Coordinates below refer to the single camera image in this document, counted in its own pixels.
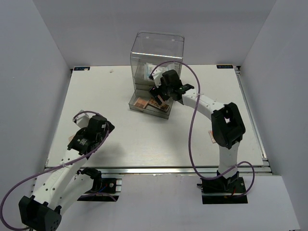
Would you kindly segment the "long brown eyeshadow palette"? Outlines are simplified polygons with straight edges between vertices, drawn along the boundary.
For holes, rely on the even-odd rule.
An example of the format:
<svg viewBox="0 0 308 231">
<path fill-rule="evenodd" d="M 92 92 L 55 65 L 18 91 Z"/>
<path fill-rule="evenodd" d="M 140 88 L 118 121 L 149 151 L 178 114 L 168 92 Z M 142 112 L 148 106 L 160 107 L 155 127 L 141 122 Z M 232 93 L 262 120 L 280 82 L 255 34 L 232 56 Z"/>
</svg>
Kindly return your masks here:
<svg viewBox="0 0 308 231">
<path fill-rule="evenodd" d="M 161 108 L 161 106 L 156 102 L 154 98 L 150 98 L 147 104 L 157 109 Z"/>
</svg>

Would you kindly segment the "nine-pan pink eyeshadow palette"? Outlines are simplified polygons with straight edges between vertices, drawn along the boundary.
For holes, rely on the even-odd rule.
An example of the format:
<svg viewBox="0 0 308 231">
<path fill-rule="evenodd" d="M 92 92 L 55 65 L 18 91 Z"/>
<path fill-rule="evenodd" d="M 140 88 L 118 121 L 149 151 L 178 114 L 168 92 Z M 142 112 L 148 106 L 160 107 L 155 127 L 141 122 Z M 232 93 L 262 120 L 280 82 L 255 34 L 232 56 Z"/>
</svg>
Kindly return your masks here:
<svg viewBox="0 0 308 231">
<path fill-rule="evenodd" d="M 164 101 L 161 96 L 158 95 L 154 99 L 156 100 L 159 109 L 161 109 L 162 111 L 167 112 L 170 109 L 170 104 Z"/>
</svg>

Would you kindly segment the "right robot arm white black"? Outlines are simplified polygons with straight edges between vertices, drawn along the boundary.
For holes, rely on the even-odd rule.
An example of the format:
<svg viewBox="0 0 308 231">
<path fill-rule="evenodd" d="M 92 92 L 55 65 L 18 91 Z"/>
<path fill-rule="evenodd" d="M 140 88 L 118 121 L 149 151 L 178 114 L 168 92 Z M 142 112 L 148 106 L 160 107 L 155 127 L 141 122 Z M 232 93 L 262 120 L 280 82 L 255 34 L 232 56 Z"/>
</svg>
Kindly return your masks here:
<svg viewBox="0 0 308 231">
<path fill-rule="evenodd" d="M 212 180 L 217 180 L 221 191 L 230 191 L 239 178 L 237 156 L 240 142 L 245 134 L 245 126 L 238 106 L 235 103 L 216 102 L 201 94 L 199 88 L 183 84 L 178 73 L 173 69 L 166 72 L 154 70 L 149 75 L 149 79 L 155 83 L 149 92 L 159 105 L 172 98 L 210 120 L 212 136 L 219 148 L 217 176 Z"/>
</svg>

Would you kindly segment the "clear acrylic drawer organizer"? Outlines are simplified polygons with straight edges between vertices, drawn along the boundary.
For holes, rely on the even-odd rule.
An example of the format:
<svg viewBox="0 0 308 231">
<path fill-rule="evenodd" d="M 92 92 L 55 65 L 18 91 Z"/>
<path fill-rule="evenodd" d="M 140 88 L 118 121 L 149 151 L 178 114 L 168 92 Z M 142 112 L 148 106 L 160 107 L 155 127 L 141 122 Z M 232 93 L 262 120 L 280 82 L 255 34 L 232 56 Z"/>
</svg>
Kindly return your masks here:
<svg viewBox="0 0 308 231">
<path fill-rule="evenodd" d="M 161 85 L 162 74 L 175 70 L 181 72 L 184 36 L 165 32 L 140 31 L 130 52 L 130 66 L 134 93 L 129 101 L 131 110 L 169 119 L 173 100 L 159 96 L 162 104 L 155 101 L 150 89 Z"/>
</svg>

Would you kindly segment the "cotton pad pack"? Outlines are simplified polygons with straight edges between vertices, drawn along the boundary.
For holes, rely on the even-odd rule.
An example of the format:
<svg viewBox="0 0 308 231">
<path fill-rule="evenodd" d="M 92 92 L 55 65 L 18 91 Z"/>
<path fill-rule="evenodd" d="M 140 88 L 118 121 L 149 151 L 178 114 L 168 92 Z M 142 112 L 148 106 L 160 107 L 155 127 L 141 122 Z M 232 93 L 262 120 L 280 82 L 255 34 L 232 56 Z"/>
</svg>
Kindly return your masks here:
<svg viewBox="0 0 308 231">
<path fill-rule="evenodd" d="M 177 63 L 170 63 L 165 67 L 165 71 L 175 70 L 177 73 L 179 72 L 180 65 Z"/>
<path fill-rule="evenodd" d="M 152 73 L 153 69 L 156 67 L 156 65 L 151 63 L 146 63 L 144 65 L 144 80 L 151 80 L 149 78 L 150 74 Z"/>
</svg>

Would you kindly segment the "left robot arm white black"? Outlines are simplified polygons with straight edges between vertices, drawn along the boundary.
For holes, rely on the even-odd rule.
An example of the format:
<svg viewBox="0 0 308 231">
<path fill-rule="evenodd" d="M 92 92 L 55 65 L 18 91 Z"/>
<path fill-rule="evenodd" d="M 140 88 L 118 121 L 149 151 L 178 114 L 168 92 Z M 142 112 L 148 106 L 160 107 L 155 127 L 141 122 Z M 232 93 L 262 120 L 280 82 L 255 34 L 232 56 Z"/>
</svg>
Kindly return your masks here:
<svg viewBox="0 0 308 231">
<path fill-rule="evenodd" d="M 64 212 L 86 192 L 94 195 L 102 186 L 102 173 L 81 167 L 97 151 L 114 125 L 101 115 L 87 118 L 67 146 L 61 164 L 30 197 L 19 201 L 21 221 L 36 231 L 55 231 Z"/>
</svg>

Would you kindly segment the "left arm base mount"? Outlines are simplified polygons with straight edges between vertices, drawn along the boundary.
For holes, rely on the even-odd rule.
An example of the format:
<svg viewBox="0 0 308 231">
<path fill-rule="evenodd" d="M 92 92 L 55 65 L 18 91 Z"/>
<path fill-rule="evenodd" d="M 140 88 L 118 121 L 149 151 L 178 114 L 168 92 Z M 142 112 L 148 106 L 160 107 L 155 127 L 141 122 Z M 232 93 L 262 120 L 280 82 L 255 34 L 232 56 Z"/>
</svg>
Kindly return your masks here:
<svg viewBox="0 0 308 231">
<path fill-rule="evenodd" d="M 101 182 L 85 192 L 78 201 L 83 202 L 116 202 L 119 199 L 122 178 L 117 174 L 102 174 Z"/>
</svg>

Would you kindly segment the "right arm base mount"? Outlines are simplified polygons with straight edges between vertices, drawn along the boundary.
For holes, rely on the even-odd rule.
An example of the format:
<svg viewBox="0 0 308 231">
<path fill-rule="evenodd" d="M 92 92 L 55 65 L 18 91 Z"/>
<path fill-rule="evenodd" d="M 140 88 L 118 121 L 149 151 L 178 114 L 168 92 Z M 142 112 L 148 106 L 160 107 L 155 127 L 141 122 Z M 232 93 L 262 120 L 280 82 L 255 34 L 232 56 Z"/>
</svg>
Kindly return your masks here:
<svg viewBox="0 0 308 231">
<path fill-rule="evenodd" d="M 227 204 L 247 204 L 246 187 L 243 177 L 225 187 L 221 180 L 205 180 L 197 184 L 201 190 L 202 203 L 204 205 L 227 205 Z"/>
</svg>

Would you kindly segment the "four-pan brown eyeshadow palette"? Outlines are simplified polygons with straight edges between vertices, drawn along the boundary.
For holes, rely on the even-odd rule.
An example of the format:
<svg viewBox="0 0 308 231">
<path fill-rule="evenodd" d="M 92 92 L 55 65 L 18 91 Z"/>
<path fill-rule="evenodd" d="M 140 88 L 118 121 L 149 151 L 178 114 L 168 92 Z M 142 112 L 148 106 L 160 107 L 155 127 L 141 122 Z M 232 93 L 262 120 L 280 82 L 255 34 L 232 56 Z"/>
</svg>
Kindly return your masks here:
<svg viewBox="0 0 308 231">
<path fill-rule="evenodd" d="M 138 107 L 138 108 L 146 108 L 146 106 L 148 105 L 148 100 L 145 100 L 143 98 L 138 98 L 135 103 L 134 103 L 134 106 Z"/>
</svg>

